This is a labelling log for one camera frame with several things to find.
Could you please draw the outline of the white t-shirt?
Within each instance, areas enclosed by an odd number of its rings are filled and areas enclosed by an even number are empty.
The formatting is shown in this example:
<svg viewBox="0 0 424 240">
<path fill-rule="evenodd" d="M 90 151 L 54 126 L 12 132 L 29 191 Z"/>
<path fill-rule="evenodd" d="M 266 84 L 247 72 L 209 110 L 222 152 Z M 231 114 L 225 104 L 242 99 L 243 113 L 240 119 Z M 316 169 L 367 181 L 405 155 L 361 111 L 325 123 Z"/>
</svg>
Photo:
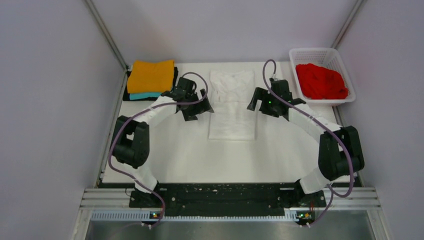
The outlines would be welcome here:
<svg viewBox="0 0 424 240">
<path fill-rule="evenodd" d="M 208 139 L 214 141 L 253 141 L 256 137 L 255 111 L 248 110 L 255 90 L 255 72 L 211 70 L 212 86 Z"/>
</svg>

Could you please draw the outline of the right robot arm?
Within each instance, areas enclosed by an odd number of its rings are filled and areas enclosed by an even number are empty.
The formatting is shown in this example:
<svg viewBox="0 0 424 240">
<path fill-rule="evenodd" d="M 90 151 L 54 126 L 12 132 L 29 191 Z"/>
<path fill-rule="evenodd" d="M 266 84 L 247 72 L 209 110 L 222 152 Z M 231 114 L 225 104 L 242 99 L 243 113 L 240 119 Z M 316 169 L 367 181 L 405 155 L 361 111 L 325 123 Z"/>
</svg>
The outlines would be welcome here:
<svg viewBox="0 0 424 240">
<path fill-rule="evenodd" d="M 365 160 L 358 130 L 328 121 L 313 111 L 304 100 L 293 98 L 287 80 L 270 79 L 270 88 L 256 87 L 247 109 L 283 117 L 304 130 L 318 143 L 317 167 L 294 183 L 294 189 L 284 202 L 286 207 L 307 206 L 314 194 L 343 176 L 349 177 L 349 186 L 355 182 L 354 173 L 362 170 Z"/>
</svg>

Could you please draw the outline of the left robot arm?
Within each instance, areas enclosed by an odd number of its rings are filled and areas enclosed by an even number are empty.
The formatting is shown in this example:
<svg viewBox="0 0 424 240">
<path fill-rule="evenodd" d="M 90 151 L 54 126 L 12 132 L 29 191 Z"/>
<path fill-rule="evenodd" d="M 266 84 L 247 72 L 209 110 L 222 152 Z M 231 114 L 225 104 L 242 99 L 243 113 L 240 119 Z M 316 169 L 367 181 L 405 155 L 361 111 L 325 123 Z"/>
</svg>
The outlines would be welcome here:
<svg viewBox="0 0 424 240">
<path fill-rule="evenodd" d="M 213 113 L 208 99 L 209 87 L 197 89 L 197 84 L 184 76 L 176 85 L 161 93 L 150 106 L 133 116 L 117 118 L 108 153 L 109 167 L 134 181 L 131 198 L 154 207 L 165 202 L 156 190 L 158 180 L 146 165 L 150 154 L 150 130 L 168 117 L 181 112 L 186 122 L 198 115 Z"/>
</svg>

